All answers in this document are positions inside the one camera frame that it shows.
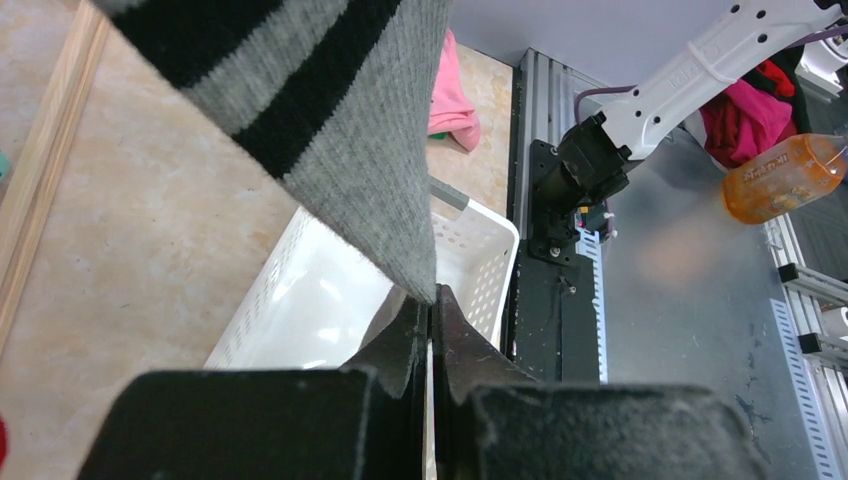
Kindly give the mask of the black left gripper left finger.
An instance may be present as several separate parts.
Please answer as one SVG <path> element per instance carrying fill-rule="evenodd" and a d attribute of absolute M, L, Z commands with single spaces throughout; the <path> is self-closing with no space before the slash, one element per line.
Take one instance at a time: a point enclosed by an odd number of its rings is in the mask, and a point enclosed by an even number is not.
<path fill-rule="evenodd" d="M 343 365 L 154 371 L 114 401 L 82 479 L 421 479 L 429 309 Z"/>

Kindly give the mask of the red sock with cat face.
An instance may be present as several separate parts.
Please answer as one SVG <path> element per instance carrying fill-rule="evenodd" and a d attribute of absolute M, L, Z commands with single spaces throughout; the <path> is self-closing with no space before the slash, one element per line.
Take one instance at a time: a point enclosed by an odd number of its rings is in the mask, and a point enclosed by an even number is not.
<path fill-rule="evenodd" d="M 3 418 L 0 418 L 0 468 L 5 465 L 9 454 L 8 429 Z"/>

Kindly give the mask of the grey sock with black stripes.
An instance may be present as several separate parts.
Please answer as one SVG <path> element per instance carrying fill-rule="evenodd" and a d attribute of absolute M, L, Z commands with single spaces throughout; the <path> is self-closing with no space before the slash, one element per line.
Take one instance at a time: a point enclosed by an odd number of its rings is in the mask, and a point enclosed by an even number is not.
<path fill-rule="evenodd" d="M 436 299 L 426 141 L 447 1 L 101 1 L 170 85 L 417 300 Z"/>

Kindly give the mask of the aluminium rail frame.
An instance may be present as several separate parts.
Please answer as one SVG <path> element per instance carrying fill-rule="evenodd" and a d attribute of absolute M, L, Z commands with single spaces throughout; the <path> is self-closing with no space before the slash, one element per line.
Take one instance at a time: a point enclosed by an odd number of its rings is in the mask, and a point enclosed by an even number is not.
<path fill-rule="evenodd" d="M 507 218 L 520 239 L 526 239 L 529 231 L 531 143 L 558 144 L 575 124 L 575 97 L 604 86 L 533 48 L 526 50 L 513 70 Z"/>

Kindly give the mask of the red and pink clothes pile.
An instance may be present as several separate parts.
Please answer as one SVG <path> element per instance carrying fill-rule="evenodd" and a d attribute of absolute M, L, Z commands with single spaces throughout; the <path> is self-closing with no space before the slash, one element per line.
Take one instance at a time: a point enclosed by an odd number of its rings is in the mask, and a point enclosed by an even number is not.
<path fill-rule="evenodd" d="M 778 52 L 683 121 L 720 168 L 735 169 L 780 141 L 811 131 L 796 74 L 802 54 L 801 47 Z"/>

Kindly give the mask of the pink cloth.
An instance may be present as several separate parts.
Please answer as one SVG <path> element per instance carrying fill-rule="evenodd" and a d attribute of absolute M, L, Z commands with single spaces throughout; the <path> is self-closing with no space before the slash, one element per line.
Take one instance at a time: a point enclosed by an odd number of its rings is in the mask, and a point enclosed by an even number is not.
<path fill-rule="evenodd" d="M 463 150 L 479 144 L 481 125 L 472 103 L 463 92 L 457 43 L 453 32 L 445 34 L 431 95 L 427 134 L 447 132 Z"/>

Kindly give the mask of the orange plastic bottle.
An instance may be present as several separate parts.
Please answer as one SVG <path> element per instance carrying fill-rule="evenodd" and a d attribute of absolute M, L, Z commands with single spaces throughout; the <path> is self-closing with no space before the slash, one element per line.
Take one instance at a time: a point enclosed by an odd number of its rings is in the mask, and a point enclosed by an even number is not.
<path fill-rule="evenodd" d="M 845 135 L 798 134 L 729 171 L 722 199 L 736 220 L 762 224 L 831 194 L 846 171 Z"/>

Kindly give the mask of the wooden drying rack frame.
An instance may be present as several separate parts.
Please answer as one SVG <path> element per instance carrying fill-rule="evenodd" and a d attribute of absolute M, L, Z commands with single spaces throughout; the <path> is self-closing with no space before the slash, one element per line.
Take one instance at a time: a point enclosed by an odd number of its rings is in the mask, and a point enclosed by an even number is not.
<path fill-rule="evenodd" d="M 1 204 L 1 342 L 7 341 L 112 30 L 82 1 Z"/>

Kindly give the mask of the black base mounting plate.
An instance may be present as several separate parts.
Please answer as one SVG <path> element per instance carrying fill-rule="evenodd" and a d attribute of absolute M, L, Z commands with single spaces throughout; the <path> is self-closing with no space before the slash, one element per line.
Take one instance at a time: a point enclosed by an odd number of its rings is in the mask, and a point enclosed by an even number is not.
<path fill-rule="evenodd" d="M 563 217 L 534 211 L 535 183 L 558 166 L 554 147 L 530 145 L 528 236 L 519 241 L 502 347 L 520 369 L 546 382 L 597 385 L 592 262 L 576 252 Z"/>

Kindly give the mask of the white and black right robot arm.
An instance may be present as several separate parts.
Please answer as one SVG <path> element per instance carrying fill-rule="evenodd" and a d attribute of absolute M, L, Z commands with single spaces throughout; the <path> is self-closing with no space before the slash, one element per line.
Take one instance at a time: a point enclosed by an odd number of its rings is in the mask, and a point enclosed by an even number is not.
<path fill-rule="evenodd" d="M 531 146 L 552 162 L 534 182 L 530 255 L 567 265 L 567 251 L 580 238 L 579 208 L 625 188 L 628 172 L 673 128 L 759 63 L 846 14 L 844 1 L 736 1 L 664 67 L 577 122 L 558 145 Z"/>

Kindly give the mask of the white perforated plastic basket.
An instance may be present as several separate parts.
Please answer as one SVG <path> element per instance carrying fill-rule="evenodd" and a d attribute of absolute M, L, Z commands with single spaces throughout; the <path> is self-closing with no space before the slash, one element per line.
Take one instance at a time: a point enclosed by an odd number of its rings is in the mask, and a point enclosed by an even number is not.
<path fill-rule="evenodd" d="M 431 181 L 437 280 L 492 345 L 519 243 L 505 217 Z M 354 247 L 298 208 L 212 349 L 212 369 L 312 369 L 343 364 L 362 344 L 392 283 Z"/>

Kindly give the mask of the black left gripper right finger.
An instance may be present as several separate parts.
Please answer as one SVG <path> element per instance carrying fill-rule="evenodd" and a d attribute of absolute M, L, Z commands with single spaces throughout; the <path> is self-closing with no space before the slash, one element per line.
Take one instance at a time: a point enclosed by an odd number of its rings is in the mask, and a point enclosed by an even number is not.
<path fill-rule="evenodd" d="M 441 285 L 431 310 L 441 479 L 764 479 L 740 416 L 686 385 L 544 382 L 509 361 Z"/>

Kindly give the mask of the teal patterned sock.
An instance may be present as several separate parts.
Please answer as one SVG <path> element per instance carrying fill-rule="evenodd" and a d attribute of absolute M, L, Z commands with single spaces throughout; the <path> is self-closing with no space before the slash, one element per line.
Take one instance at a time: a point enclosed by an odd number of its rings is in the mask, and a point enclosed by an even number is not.
<path fill-rule="evenodd" d="M 0 180 L 3 181 L 6 176 L 10 173 L 11 170 L 11 162 L 9 158 L 3 153 L 0 152 Z"/>

